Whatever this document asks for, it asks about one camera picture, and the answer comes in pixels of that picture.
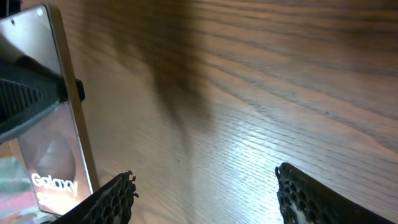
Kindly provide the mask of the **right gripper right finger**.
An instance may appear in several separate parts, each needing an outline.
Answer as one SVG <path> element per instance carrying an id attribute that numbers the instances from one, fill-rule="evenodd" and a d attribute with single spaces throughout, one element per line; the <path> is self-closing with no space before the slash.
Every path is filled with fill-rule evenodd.
<path id="1" fill-rule="evenodd" d="M 275 176 L 279 184 L 277 198 L 284 224 L 393 224 L 287 162 L 275 168 Z"/>

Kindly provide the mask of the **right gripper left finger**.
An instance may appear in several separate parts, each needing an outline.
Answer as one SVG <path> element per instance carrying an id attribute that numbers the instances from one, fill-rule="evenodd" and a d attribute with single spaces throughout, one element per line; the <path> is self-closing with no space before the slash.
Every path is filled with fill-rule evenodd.
<path id="1" fill-rule="evenodd" d="M 135 180 L 131 171 L 118 174 L 52 224 L 128 224 L 139 196 Z"/>

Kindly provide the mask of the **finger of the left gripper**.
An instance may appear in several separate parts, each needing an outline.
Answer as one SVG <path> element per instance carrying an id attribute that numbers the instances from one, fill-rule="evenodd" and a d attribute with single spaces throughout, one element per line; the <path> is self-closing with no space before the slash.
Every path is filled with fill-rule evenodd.
<path id="1" fill-rule="evenodd" d="M 1 142 L 20 136 L 68 99 L 62 75 L 28 56 L 1 60 Z"/>

